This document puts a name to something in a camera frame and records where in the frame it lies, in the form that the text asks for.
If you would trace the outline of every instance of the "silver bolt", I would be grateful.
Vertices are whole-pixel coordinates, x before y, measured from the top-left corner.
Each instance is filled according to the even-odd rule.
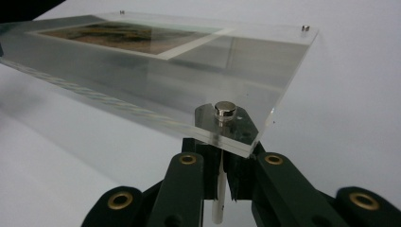
[[[215,117],[218,121],[230,121],[234,118],[236,105],[229,101],[220,101],[215,105]]]
[[[308,31],[310,29],[310,26],[302,26],[302,31]]]

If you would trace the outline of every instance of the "transparent plastic sheet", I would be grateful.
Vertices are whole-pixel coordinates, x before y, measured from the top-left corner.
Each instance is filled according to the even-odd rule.
[[[317,32],[108,13],[0,25],[0,62],[247,157]],[[235,120],[250,118],[253,133],[211,127],[210,105],[219,101],[244,110]],[[201,106],[203,123],[195,118]]]

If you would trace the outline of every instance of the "silver standoff cap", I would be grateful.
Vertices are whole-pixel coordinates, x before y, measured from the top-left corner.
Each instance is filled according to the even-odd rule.
[[[220,101],[215,105],[215,117],[218,121],[226,122],[234,118],[236,105],[229,101]]]

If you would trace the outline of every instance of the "framed picture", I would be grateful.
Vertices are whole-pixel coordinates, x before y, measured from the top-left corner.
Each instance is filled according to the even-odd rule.
[[[227,34],[230,28],[110,21],[39,30],[33,34],[169,60]]]

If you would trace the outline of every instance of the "brass insert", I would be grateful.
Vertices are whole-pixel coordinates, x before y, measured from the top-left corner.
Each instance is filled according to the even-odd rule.
[[[180,157],[180,162],[184,165],[192,165],[197,162],[197,157],[191,154],[185,154]]]
[[[130,192],[117,192],[109,198],[107,205],[112,210],[121,210],[132,203],[133,196]]]
[[[272,165],[281,165],[283,163],[282,158],[273,154],[266,156],[265,161]]]
[[[350,200],[353,202],[355,205],[366,209],[366,210],[377,210],[379,208],[379,204],[377,200],[372,198],[371,196],[365,194],[365,193],[360,193],[360,192],[354,192],[350,194]]]

